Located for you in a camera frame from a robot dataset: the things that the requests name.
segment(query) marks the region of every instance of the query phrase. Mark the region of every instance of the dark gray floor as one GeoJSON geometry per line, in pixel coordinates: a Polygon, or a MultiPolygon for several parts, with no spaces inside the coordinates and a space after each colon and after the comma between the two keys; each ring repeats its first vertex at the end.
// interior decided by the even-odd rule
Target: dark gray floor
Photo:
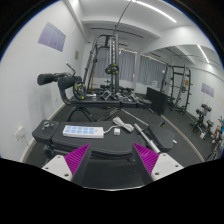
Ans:
{"type": "MultiPolygon", "coordinates": [[[[53,118],[53,120],[59,122],[65,121],[71,109],[72,107],[65,106],[53,118]]],[[[113,109],[114,108],[88,108],[88,110],[96,118],[104,116],[113,109]]],[[[162,120],[160,116],[155,113],[152,114],[148,110],[130,108],[124,108],[124,110],[130,112],[134,116],[149,124],[159,124],[159,122],[162,120]]],[[[144,124],[140,123],[122,111],[114,114],[108,120],[112,120],[116,116],[120,117],[124,123],[130,123],[132,125],[134,123],[138,123],[141,128],[146,128],[144,124]]],[[[71,121],[82,122],[88,120],[83,113],[75,112],[71,118],[71,121]]],[[[176,133],[176,131],[167,123],[165,128],[176,133]]],[[[168,152],[172,158],[174,158],[184,167],[200,163],[198,156],[178,133],[175,134],[175,140],[177,141],[177,144],[174,144],[172,150],[168,152]]],[[[29,154],[26,163],[42,168],[47,159],[45,153],[43,152],[43,147],[43,144],[36,143],[31,153],[29,154]]],[[[101,160],[91,158],[87,165],[83,180],[84,187],[96,189],[123,189],[142,185],[143,181],[141,179],[137,164],[130,163],[127,160],[101,160]]]]}
{"type": "Polygon", "coordinates": [[[215,147],[212,143],[211,134],[208,133],[205,139],[201,139],[201,131],[193,132],[193,127],[191,123],[193,120],[196,121],[197,118],[190,114],[181,115],[178,111],[171,111],[170,107],[167,105],[165,112],[163,114],[169,121],[171,121],[197,148],[202,157],[206,160],[208,155],[211,153],[212,149],[215,147]]]}

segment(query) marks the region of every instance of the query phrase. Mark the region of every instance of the black seat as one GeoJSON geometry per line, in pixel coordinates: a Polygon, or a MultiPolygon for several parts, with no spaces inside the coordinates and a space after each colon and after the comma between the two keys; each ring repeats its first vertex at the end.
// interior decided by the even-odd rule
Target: black seat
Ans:
{"type": "Polygon", "coordinates": [[[161,152],[168,152],[172,149],[175,136],[174,132],[152,124],[148,126],[145,134],[148,134],[153,139],[161,152]]]}

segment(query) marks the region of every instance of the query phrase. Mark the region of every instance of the white wall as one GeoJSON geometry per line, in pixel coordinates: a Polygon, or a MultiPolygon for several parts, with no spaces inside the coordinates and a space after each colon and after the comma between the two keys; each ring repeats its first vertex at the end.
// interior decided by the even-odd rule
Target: white wall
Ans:
{"type": "Polygon", "coordinates": [[[49,118],[64,103],[56,83],[37,84],[42,73],[72,71],[81,73],[85,42],[64,2],[56,2],[33,17],[8,46],[0,65],[0,153],[3,158],[20,161],[32,141],[32,131],[42,119],[49,118]],[[46,23],[66,35],[63,52],[38,44],[46,23]],[[75,52],[79,51],[79,60],[75,52]],[[25,138],[16,141],[15,131],[23,126],[25,138]]]}
{"type": "Polygon", "coordinates": [[[216,126],[220,125],[218,121],[220,116],[224,118],[224,71],[209,64],[203,66],[203,63],[198,63],[197,68],[195,66],[189,66],[189,68],[192,72],[194,85],[192,86],[193,97],[190,98],[188,111],[196,116],[196,109],[200,108],[201,104],[207,104],[211,107],[212,111],[205,117],[205,122],[208,119],[214,122],[211,129],[214,132],[216,126]],[[201,92],[202,83],[214,88],[214,97],[201,92]]]}

